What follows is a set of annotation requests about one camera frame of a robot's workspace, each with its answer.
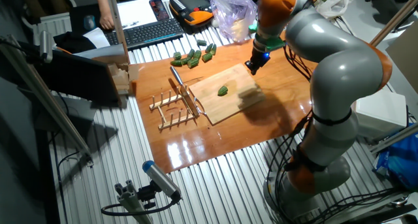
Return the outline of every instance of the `metal pole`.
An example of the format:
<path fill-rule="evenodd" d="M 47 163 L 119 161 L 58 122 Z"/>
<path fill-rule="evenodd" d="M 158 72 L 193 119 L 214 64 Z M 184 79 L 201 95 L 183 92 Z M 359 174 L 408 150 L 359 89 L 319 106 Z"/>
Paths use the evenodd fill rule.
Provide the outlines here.
<path fill-rule="evenodd" d="M 380 152 L 381 150 L 385 149 L 386 147 L 399 142 L 400 140 L 406 138 L 407 136 L 411 136 L 412 134 L 417 133 L 418 131 L 418 123 L 414 123 L 410 127 L 407 127 L 406 129 L 402 130 L 401 132 L 395 134 L 394 136 L 388 138 L 387 140 L 384 140 L 383 142 L 380 142 L 377 146 L 374 146 L 370 152 L 372 154 L 376 154 L 377 152 Z"/>
<path fill-rule="evenodd" d="M 120 15 L 119 15 L 119 10 L 118 10 L 118 2 L 116 0 L 108 0 L 108 2 L 109 2 L 110 11 L 111 11 L 112 17 L 113 17 L 113 23 L 115 25 L 116 37 L 118 38 L 118 42 L 123 45 L 126 60 L 127 60 L 128 64 L 130 64 L 131 62 L 129 61 L 128 49 L 127 49 L 126 40 L 125 40 L 125 34 L 123 33 L 122 23 L 121 23 L 121 20 L 120 20 Z"/>
<path fill-rule="evenodd" d="M 8 42 L 16 46 L 20 46 L 13 36 L 8 36 Z M 64 113 L 63 109 L 55 101 L 50 90 L 42 78 L 39 76 L 33 65 L 30 65 L 26 62 L 23 53 L 20 50 L 17 50 L 16 48 L 6 44 L 0 44 L 0 51 L 4 53 L 5 57 L 10 61 L 12 66 L 16 69 L 18 74 L 33 91 L 35 96 L 37 96 L 42 105 L 44 105 L 45 109 L 55 119 L 65 135 L 67 135 L 75 143 L 81 153 L 91 156 L 90 149 L 88 148 L 86 142 L 84 142 L 77 129 Z"/>
<path fill-rule="evenodd" d="M 405 16 L 407 16 L 411 10 L 418 5 L 418 0 L 409 0 L 406 4 L 397 12 L 393 18 L 386 24 L 386 26 L 373 38 L 370 42 L 372 46 L 377 46 L 380 42 L 398 25 Z"/>

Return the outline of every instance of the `knife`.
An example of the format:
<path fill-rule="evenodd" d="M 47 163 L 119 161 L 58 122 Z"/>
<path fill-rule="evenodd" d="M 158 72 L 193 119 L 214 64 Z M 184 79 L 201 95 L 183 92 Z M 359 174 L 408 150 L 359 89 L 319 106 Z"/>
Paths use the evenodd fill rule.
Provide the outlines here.
<path fill-rule="evenodd" d="M 170 70 L 171 70 L 172 74 L 174 75 L 174 77 L 176 77 L 177 82 L 180 84 L 180 93 L 182 94 L 182 97 L 184 98 L 184 101 L 185 101 L 186 105 L 190 108 L 191 113 L 195 117 L 198 117 L 199 113 L 197 112 L 196 105 L 193 102 L 193 100 L 191 99 L 190 95 L 185 90 L 185 87 L 183 86 L 183 81 L 180 78 L 180 75 L 178 74 L 178 72 L 176 71 L 176 69 L 173 66 L 170 67 Z"/>

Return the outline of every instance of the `black cloth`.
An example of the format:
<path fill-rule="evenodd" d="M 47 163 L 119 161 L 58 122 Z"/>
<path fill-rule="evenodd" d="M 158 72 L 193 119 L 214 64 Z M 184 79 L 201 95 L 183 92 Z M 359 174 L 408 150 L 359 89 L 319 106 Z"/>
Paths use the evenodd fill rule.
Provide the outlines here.
<path fill-rule="evenodd" d="M 89 39 L 75 32 L 57 35 L 54 37 L 54 40 L 58 47 L 65 49 L 72 54 L 96 48 Z"/>

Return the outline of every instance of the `wooden cutting board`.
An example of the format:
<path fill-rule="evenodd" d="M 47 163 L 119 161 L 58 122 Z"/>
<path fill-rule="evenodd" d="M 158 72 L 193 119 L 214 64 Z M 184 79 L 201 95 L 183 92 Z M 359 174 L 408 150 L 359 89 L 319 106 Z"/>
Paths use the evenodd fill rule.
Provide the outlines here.
<path fill-rule="evenodd" d="M 228 88 L 228 94 L 220 97 L 217 91 L 222 86 Z M 197 82 L 189 89 L 202 105 L 212 125 L 265 99 L 264 93 L 243 64 Z"/>

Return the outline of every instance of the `black keyboard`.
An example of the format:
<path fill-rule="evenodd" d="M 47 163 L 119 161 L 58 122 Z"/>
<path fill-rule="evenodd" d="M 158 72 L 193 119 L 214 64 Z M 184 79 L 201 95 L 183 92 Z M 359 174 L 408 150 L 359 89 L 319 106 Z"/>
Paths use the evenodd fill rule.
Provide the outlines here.
<path fill-rule="evenodd" d="M 125 33 L 127 47 L 130 50 L 177 39 L 182 37 L 184 33 L 180 24 L 174 18 L 124 29 L 123 32 Z M 119 43 L 115 31 L 105 35 L 110 45 Z"/>

